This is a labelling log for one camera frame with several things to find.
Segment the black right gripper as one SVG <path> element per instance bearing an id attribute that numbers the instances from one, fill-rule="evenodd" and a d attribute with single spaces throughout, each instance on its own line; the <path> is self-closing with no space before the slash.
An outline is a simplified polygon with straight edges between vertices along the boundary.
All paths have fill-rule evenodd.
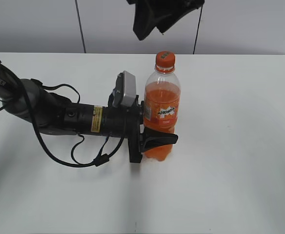
<path id="1" fill-rule="evenodd" d="M 185 15 L 202 7 L 205 0 L 127 0 L 127 2 L 135 4 L 133 31 L 138 40 L 142 41 L 154 28 L 165 33 Z"/>

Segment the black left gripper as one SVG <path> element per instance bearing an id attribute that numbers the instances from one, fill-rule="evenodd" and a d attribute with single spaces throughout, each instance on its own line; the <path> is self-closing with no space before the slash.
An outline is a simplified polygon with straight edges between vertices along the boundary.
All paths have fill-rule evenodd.
<path id="1" fill-rule="evenodd" d="M 140 125 L 143 123 L 143 110 L 136 96 L 132 106 L 113 106 L 114 97 L 109 96 L 108 106 L 103 108 L 101 133 L 106 137 L 117 137 L 120 139 L 116 148 L 107 156 L 112 157 L 121 147 L 124 139 L 128 141 L 129 161 L 131 163 L 141 163 L 142 153 L 148 150 L 176 144 L 178 135 L 159 132 L 145 127 L 143 133 L 140 132 Z"/>

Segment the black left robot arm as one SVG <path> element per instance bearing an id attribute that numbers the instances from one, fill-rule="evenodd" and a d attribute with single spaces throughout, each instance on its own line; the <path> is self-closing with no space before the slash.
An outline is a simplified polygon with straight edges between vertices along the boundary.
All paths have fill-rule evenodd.
<path id="1" fill-rule="evenodd" d="M 33 126 L 43 150 L 49 155 L 42 135 L 104 136 L 128 141 L 129 160 L 140 163 L 143 153 L 175 144 L 178 136 L 158 132 L 143 124 L 144 107 L 136 94 L 136 79 L 127 72 L 118 74 L 107 106 L 72 102 L 56 94 L 56 87 L 36 79 L 20 79 L 0 61 L 0 102 L 2 109 Z"/>

